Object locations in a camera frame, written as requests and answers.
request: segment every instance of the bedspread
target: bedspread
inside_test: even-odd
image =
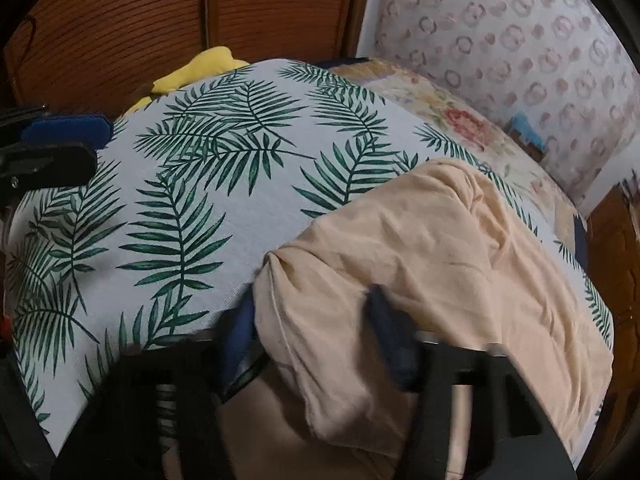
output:
[[[526,197],[574,251],[574,204],[551,177],[498,126],[460,98],[427,78],[391,62],[375,59],[332,68],[432,124],[473,153]]]
[[[460,158],[494,183],[612,345],[607,307],[529,200],[367,88],[268,60],[162,96],[115,126],[91,182],[29,193],[7,241],[20,372],[56,453],[128,344],[171,345],[210,326],[265,253],[429,158]]]

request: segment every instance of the yellow fabric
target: yellow fabric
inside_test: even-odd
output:
[[[214,46],[209,50],[199,53],[185,66],[154,81],[151,92],[153,94],[168,94],[200,79],[222,74],[223,72],[242,68],[247,65],[248,63],[246,61],[234,59],[231,51],[226,46]],[[127,114],[142,108],[151,101],[150,97],[140,99],[140,101],[127,110]]]
[[[151,101],[152,101],[151,97],[143,97],[142,99],[140,99],[140,101],[138,101],[131,108],[129,108],[129,110],[127,110],[125,113],[128,114],[129,112],[135,112],[139,108],[142,108],[143,106],[148,105]]]
[[[390,383],[364,330],[371,283],[450,344],[502,344],[572,453],[612,354],[584,297],[487,177],[458,160],[423,163],[314,220],[268,253],[254,282],[260,341],[304,400],[312,433],[397,459],[414,398]],[[462,396],[454,411],[456,474],[469,407]]]

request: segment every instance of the wallpaper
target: wallpaper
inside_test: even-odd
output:
[[[517,117],[577,204],[638,132],[640,77],[589,0],[382,0],[376,50],[498,126]]]

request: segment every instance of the palm leaf print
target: palm leaf print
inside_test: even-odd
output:
[[[338,132],[349,132],[355,136],[386,135],[385,119],[378,116],[375,108],[369,108],[364,101],[348,94],[335,92],[331,88],[319,88],[309,93],[316,101],[315,118],[322,119],[318,124],[338,128]]]
[[[283,156],[313,159],[312,156],[283,150],[281,145],[280,139],[271,144],[267,133],[262,135],[260,142],[252,133],[241,136],[233,132],[228,137],[203,142],[192,152],[168,161],[164,167],[167,168],[167,173],[175,178],[185,176],[186,180],[191,180],[197,176],[196,182],[206,178],[205,188],[214,180],[216,189],[228,182],[227,195],[230,195],[238,181],[248,174],[248,189],[251,195],[261,173],[271,179],[273,163],[284,167]]]
[[[396,175],[409,173],[409,171],[418,165],[418,158],[417,153],[411,159],[409,159],[409,155],[407,155],[405,151],[403,151],[402,154],[396,153],[396,166],[398,167],[395,170]]]
[[[53,228],[56,226],[55,219],[67,212],[68,198],[74,193],[72,187],[50,187],[43,190],[28,191],[28,202],[35,202],[37,194],[40,195],[39,202],[33,207],[33,221],[29,220],[28,225],[30,232],[27,236],[39,235],[43,238],[49,238],[45,227]]]
[[[215,110],[228,101],[235,88],[244,81],[250,66],[233,70],[209,83],[179,92],[173,104],[168,104],[166,118],[138,136],[134,148],[156,159],[167,160],[177,153],[193,149],[203,139],[228,132],[233,124],[221,121]]]
[[[130,342],[132,344],[140,345],[140,326],[142,323],[142,308],[138,310],[138,314],[136,315],[136,319],[133,323],[132,335]],[[96,390],[98,385],[104,380],[107,376],[109,369],[118,361],[120,355],[126,350],[129,345],[129,341],[127,340],[127,329],[124,322],[124,313],[120,314],[120,328],[118,330],[118,346],[111,348],[109,332],[105,328],[104,329],[104,339],[102,343],[102,347],[100,344],[96,345],[95,348],[95,368],[92,368],[89,365],[89,358],[87,355],[84,355],[84,369],[86,370],[87,377],[89,379],[88,386],[84,386],[80,381],[78,381],[78,385],[82,390],[82,393],[89,400]]]
[[[518,201],[522,202],[522,196],[507,184],[499,174],[495,173],[495,171],[491,170],[485,164],[478,166],[478,170],[494,183],[494,186],[498,188],[498,191],[500,191],[507,201],[507,204],[513,207],[513,203],[517,203]]]
[[[120,117],[113,121],[113,135],[109,142],[116,139],[124,130],[127,129],[127,123],[129,123],[129,120],[125,117]]]
[[[324,68],[301,61],[290,61],[288,66],[278,70],[278,75],[301,83],[315,84],[327,92],[336,92],[342,100],[350,96],[353,99],[368,99],[371,104],[374,104],[376,99],[383,105],[386,104],[382,96],[364,88],[364,86],[356,85]]]
[[[291,126],[290,121],[299,117],[296,112],[306,108],[296,106],[299,102],[299,99],[279,92],[271,81],[246,81],[214,111],[233,123],[236,131],[244,130],[254,135],[265,132],[295,146],[279,130]]]
[[[179,289],[179,298],[182,298],[185,288],[211,288],[211,285],[196,277],[213,272],[222,265],[222,262],[211,262],[208,258],[231,238],[229,236],[212,241],[225,215],[206,227],[213,206],[207,206],[207,195],[199,203],[194,202],[197,184],[187,192],[186,180],[179,181],[165,174],[158,174],[156,177],[156,180],[145,180],[150,189],[137,190],[140,195],[151,200],[137,202],[145,207],[138,213],[145,219],[132,222],[131,225],[145,230],[127,233],[127,236],[136,240],[152,243],[126,244],[120,247],[139,254],[152,254],[155,258],[131,262],[119,268],[153,271],[136,285],[162,283],[154,294],[155,298],[164,296],[174,288]]]
[[[25,294],[18,300],[14,312],[16,339],[21,339],[31,358],[42,360],[46,370],[52,354],[53,375],[58,360],[66,362],[66,345],[75,345],[74,329],[81,330],[88,338],[98,342],[76,318],[78,297],[73,298],[71,284],[66,288],[59,276],[48,276],[44,282],[46,292],[40,298]]]
[[[18,371],[22,378],[22,382],[27,391],[29,397],[29,404],[33,413],[36,414],[36,420],[41,425],[50,417],[50,413],[44,412],[42,406],[44,404],[45,393],[40,390],[40,381],[36,374],[36,363],[31,359],[31,356],[24,350],[24,343],[22,340],[16,340],[16,355],[18,361]],[[42,428],[44,434],[49,434],[49,431]]]
[[[27,295],[33,300],[44,300],[49,294],[47,277],[55,265],[50,250],[51,243],[46,238],[28,235],[17,251],[11,253],[6,264],[7,288],[18,301]]]
[[[140,134],[134,149],[157,160],[168,160],[174,155],[183,155],[199,146],[226,134],[234,125],[226,121],[209,117],[197,117],[183,120],[183,127],[176,129],[172,120],[164,119],[154,128],[147,128]]]
[[[433,148],[437,152],[442,152],[452,158],[464,160],[474,168],[480,167],[480,162],[469,150],[466,150],[451,137],[439,132],[429,124],[423,123],[415,133],[421,137],[420,142],[426,142],[429,148]]]
[[[20,203],[18,204],[18,207],[15,208],[16,211],[22,211],[25,207],[27,207],[28,203],[31,203],[34,199],[34,197],[40,192],[39,189],[30,189],[28,190],[24,196],[22,197],[22,199],[20,200]]]
[[[322,164],[314,161],[318,177],[300,167],[302,175],[314,190],[295,186],[294,189],[322,209],[303,209],[304,214],[316,218],[327,211],[334,211],[349,203],[353,195],[366,193],[396,176],[397,152],[385,151],[388,143],[379,143],[378,137],[369,140],[356,137],[354,146],[351,140],[347,140],[344,150],[341,150],[334,143],[334,162],[321,152]]]
[[[604,342],[607,344],[609,350],[613,349],[613,337],[612,337],[612,318],[611,312],[602,301],[600,294],[596,290],[593,283],[587,276],[585,272],[582,273],[582,278],[584,280],[584,293],[585,298],[587,300],[587,304],[589,310],[591,310],[591,317],[593,318],[593,322],[598,327]]]
[[[119,164],[115,161],[98,163],[89,184],[72,188],[73,192],[65,196],[62,215],[47,223],[52,228],[50,236],[56,245],[50,254],[59,260],[53,271],[60,272],[63,281],[71,278],[85,313],[86,304],[78,285],[78,273],[95,270],[87,260],[108,250],[99,247],[98,243],[125,224],[108,224],[124,207],[124,204],[118,204],[120,188],[113,184]]]
[[[554,243],[558,246],[558,253],[562,257],[564,261],[566,261],[569,265],[571,265],[575,270],[580,268],[580,264],[578,260],[571,254],[571,251],[567,249],[567,246],[563,244],[560,240],[554,240]]]
[[[227,72],[213,81],[204,82],[199,87],[193,86],[190,89],[176,92],[176,99],[173,104],[168,104],[170,110],[165,115],[175,123],[176,130],[184,126],[184,120],[192,117],[210,117],[212,110],[215,110],[221,102],[229,99],[236,87],[244,82],[243,76],[253,70],[252,66],[245,66]]]

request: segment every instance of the wooden wardrobe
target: wooden wardrobe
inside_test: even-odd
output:
[[[113,118],[200,51],[249,62],[353,55],[366,0],[39,0],[4,50],[18,104]]]

